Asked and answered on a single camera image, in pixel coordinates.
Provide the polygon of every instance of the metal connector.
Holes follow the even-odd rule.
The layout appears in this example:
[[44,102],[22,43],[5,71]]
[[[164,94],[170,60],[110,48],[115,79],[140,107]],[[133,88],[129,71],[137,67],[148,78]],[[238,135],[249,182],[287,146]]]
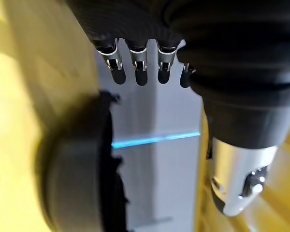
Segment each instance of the metal connector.
[[136,71],[147,70],[147,47],[143,51],[133,51],[130,50],[132,64]]
[[122,69],[122,59],[117,43],[115,43],[115,49],[111,53],[104,53],[101,50],[98,50],[98,52],[102,55],[109,70],[113,71],[114,69],[117,69],[120,71]]

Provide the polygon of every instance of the white wall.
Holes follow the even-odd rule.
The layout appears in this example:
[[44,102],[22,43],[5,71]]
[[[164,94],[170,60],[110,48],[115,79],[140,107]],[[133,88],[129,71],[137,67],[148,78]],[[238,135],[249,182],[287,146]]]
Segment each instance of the white wall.
[[148,83],[141,87],[136,84],[129,50],[123,40],[119,41],[119,50],[127,77],[123,85],[113,81],[102,57],[98,53],[96,55],[101,87],[119,93],[122,98],[121,105],[112,108],[115,140],[198,131],[201,98],[190,88],[180,86],[183,64],[175,58],[169,82],[160,84],[157,78],[157,45],[150,40]]
[[[115,140],[199,131],[201,98],[179,84],[183,64],[177,58],[167,84],[158,82],[157,46],[148,43],[148,83],[136,84],[128,48],[119,41],[127,81],[117,85],[96,54],[100,84],[119,93],[112,107]],[[193,225],[198,138],[178,139],[115,150],[124,158],[121,168],[129,228],[135,232],[189,232]]]

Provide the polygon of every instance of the blue laser line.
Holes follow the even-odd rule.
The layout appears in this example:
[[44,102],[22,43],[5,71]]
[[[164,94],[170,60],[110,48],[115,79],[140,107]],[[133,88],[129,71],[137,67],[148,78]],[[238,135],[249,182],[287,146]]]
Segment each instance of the blue laser line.
[[114,149],[129,147],[129,146],[137,146],[143,144],[153,144],[158,143],[161,141],[166,140],[176,140],[176,139],[184,139],[184,138],[191,138],[200,136],[199,132],[190,132],[190,133],[183,133],[183,134],[171,134],[163,137],[153,137],[153,138],[143,138],[143,139],[136,139],[136,140],[128,140],[122,142],[113,142],[112,146]]

